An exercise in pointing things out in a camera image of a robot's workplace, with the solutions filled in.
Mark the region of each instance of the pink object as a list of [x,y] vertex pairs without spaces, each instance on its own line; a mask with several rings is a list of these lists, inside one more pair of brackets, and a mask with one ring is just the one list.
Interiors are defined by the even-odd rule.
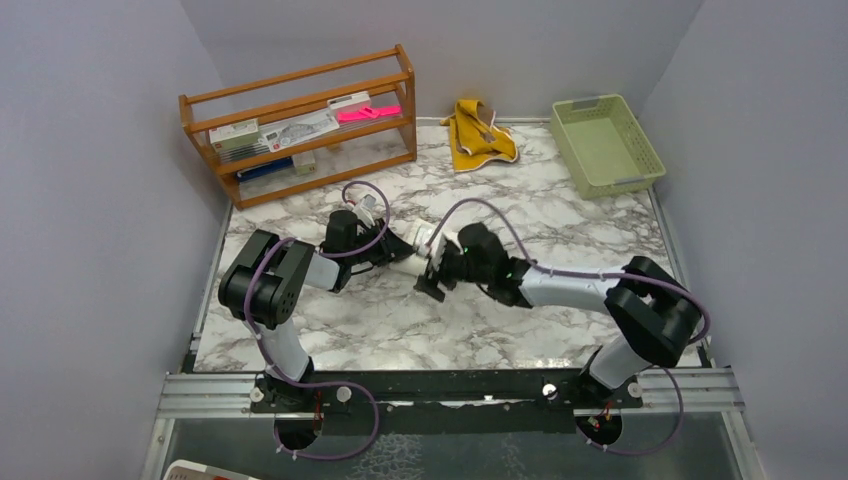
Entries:
[[365,107],[358,112],[339,112],[339,123],[358,122],[362,120],[373,120],[378,117],[386,117],[390,115],[400,115],[402,112],[399,105],[392,107],[371,108]]

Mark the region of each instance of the gray wall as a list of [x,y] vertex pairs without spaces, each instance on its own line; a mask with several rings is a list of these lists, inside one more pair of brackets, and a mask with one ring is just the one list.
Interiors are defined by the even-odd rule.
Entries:
[[[639,111],[701,0],[182,0],[226,85],[404,45],[418,114],[480,95],[504,116],[550,116],[556,100],[620,92]],[[236,106],[326,89],[331,75]]]
[[706,0],[641,122],[767,473],[845,478],[848,3]]
[[179,3],[0,15],[0,469],[137,478],[225,202],[177,95],[220,88]]

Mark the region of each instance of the robotic arm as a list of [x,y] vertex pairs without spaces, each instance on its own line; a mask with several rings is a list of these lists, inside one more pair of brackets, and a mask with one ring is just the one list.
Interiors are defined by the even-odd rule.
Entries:
[[[295,241],[281,248],[259,277],[251,313],[260,325],[271,359],[292,380],[305,381],[313,371],[288,321],[303,285],[339,292],[352,275],[362,271],[353,269],[366,263],[418,275],[415,289],[437,301],[445,299],[440,285],[452,290],[458,282],[470,282],[508,306],[560,305],[611,315],[621,335],[593,354],[582,369],[577,387],[579,394],[594,399],[608,398],[628,378],[651,365],[676,366],[700,320],[698,309],[679,294],[644,282],[602,276],[626,272],[679,286],[646,257],[634,257],[622,267],[584,269],[586,278],[554,276],[524,259],[508,256],[497,235],[482,223],[465,226],[453,241],[440,235],[426,247],[422,240],[426,229],[421,224],[417,229],[413,225],[409,243],[386,229],[375,245],[356,255],[322,256],[361,249],[379,236],[384,223],[371,217],[372,204],[373,198],[368,196],[354,211],[334,211],[321,254],[314,245]],[[236,318],[244,320],[243,305],[251,278],[278,241],[277,235],[257,230],[224,275],[218,299]],[[418,246],[417,253],[413,245]]]

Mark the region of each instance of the blue object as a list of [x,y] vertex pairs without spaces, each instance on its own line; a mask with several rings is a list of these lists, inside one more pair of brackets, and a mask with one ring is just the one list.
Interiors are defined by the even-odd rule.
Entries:
[[283,157],[279,160],[274,160],[271,163],[266,163],[265,165],[259,165],[258,167],[246,168],[239,172],[236,172],[236,180],[241,182],[246,182],[248,180],[253,180],[269,173],[274,173],[278,170],[282,170],[284,168],[293,167],[294,162],[291,157]]

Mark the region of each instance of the floor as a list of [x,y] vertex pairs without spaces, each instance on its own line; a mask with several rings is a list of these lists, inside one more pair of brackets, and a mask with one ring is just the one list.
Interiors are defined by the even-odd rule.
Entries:
[[[386,193],[392,209],[390,227],[401,236],[415,218],[436,223],[456,201],[482,197],[506,213],[528,250],[542,263],[602,267],[646,255],[671,271],[646,192],[581,200],[546,125],[515,126],[512,132],[521,153],[516,164],[490,164],[454,174],[446,129],[419,127],[417,162],[361,179]],[[384,135],[397,137],[394,131]],[[344,146],[345,157],[353,164],[367,162],[363,156],[393,151],[400,139],[377,136],[371,141],[367,148],[362,142],[353,148]],[[263,190],[269,183],[264,181]],[[256,228],[320,243],[327,216],[340,206],[341,186],[234,210],[215,292],[220,276]],[[364,189],[353,190],[353,195],[365,194]],[[499,233],[507,250],[515,251],[503,225],[485,207],[464,206],[449,225],[458,230],[480,220]],[[509,308],[473,285],[460,285],[440,304],[414,291],[414,281],[401,273],[375,270],[354,277],[338,294],[304,288],[292,318],[316,368],[579,367],[618,334],[609,316],[562,307]],[[680,365],[700,365],[696,352],[687,350]],[[213,294],[195,370],[257,371],[263,366],[247,328]]]

